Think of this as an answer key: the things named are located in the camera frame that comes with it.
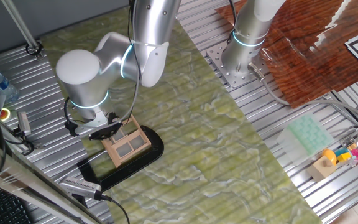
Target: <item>green marble surface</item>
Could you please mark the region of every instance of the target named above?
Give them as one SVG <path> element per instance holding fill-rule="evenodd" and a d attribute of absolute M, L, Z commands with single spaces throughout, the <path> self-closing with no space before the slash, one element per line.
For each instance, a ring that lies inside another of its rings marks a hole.
<path fill-rule="evenodd" d="M 92 52 L 104 34 L 126 35 L 126 27 L 121 9 L 58 30 L 42 44 L 54 68 L 65 52 Z M 111 85 L 118 114 L 133 91 L 127 80 Z M 321 222 L 178 22 L 164 75 L 153 88 L 139 88 L 133 114 L 161 136 L 165 152 L 108 190 L 131 223 Z M 100 142 L 83 143 L 89 155 L 103 150 Z M 114 167 L 107 155 L 92 166 L 98 175 Z M 116 223 L 126 223 L 115 204 L 109 207 Z"/>

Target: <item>red wood surface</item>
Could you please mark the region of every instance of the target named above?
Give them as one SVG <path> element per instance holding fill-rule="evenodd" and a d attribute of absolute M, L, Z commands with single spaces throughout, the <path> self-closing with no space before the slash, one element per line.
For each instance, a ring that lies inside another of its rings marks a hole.
<path fill-rule="evenodd" d="M 236 11 L 245 0 L 235 3 Z M 233 22 L 230 6 L 217 9 Z M 261 53 L 293 108 L 358 81 L 358 59 L 345 42 L 358 35 L 358 0 L 287 0 Z"/>

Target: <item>water bottle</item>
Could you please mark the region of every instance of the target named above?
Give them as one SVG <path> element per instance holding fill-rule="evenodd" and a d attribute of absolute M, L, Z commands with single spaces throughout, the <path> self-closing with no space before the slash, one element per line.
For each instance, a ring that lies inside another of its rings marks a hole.
<path fill-rule="evenodd" d="M 19 91 L 9 83 L 0 72 L 0 95 L 6 95 L 5 103 L 15 102 L 19 98 Z"/>

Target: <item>mounting plate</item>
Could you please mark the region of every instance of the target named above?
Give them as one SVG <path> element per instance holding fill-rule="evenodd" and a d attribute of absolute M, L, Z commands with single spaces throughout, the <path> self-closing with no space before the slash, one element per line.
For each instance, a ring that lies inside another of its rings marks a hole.
<path fill-rule="evenodd" d="M 226 46 L 226 42 L 217 44 L 209 48 L 206 52 L 206 55 L 211 59 L 214 66 L 222 73 L 222 77 L 226 79 L 227 83 L 230 84 L 230 86 L 232 86 L 233 88 L 237 88 L 255 79 L 256 77 L 251 71 L 247 73 L 230 73 L 224 68 L 224 65 L 222 63 L 222 52 L 226 48 Z M 269 69 L 267 68 L 264 60 L 260 58 L 259 55 L 254 63 L 264 75 L 269 73 Z"/>

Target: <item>small wooden tray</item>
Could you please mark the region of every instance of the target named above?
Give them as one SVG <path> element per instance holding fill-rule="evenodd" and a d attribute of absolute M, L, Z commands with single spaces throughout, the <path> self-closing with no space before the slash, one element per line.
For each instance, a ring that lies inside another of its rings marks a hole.
<path fill-rule="evenodd" d="M 142 149 L 151 146 L 150 140 L 147 138 L 143 130 L 140 128 L 139 123 L 136 121 L 133 115 L 130 118 L 125 120 L 123 123 L 133 122 L 137 128 L 136 131 L 130 133 L 130 135 L 124 134 L 121 130 L 122 127 L 118 130 L 123 137 L 120 139 L 115 139 L 114 135 L 108 139 L 102 141 L 103 146 L 106 148 L 108 154 L 114 165 L 118 168 L 123 162 L 130 159 L 133 155 L 137 154 Z"/>

